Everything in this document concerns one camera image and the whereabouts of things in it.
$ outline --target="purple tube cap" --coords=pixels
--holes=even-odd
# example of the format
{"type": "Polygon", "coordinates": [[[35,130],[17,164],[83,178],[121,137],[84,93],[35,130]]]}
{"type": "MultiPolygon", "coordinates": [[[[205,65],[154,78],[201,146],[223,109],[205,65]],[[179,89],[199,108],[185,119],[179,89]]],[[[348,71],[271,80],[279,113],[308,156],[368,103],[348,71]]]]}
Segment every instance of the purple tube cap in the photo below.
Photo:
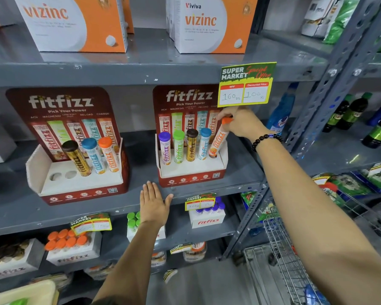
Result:
{"type": "Polygon", "coordinates": [[[161,133],[158,135],[158,138],[159,138],[160,141],[162,141],[162,142],[167,142],[167,141],[171,140],[171,134],[168,133],[168,132],[161,132],[161,133]]]}

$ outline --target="wire basket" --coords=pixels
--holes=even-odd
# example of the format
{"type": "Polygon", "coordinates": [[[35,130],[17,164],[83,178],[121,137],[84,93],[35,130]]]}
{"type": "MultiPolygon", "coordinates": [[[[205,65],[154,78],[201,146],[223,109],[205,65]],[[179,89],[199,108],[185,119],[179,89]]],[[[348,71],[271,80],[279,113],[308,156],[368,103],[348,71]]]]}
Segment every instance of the wire basket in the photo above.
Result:
{"type": "MultiPolygon", "coordinates": [[[[381,216],[352,197],[341,208],[355,220],[381,254],[381,216]]],[[[306,273],[276,207],[271,208],[271,213],[263,224],[272,249],[274,264],[279,266],[291,302],[300,305],[329,305],[306,273]]]]}

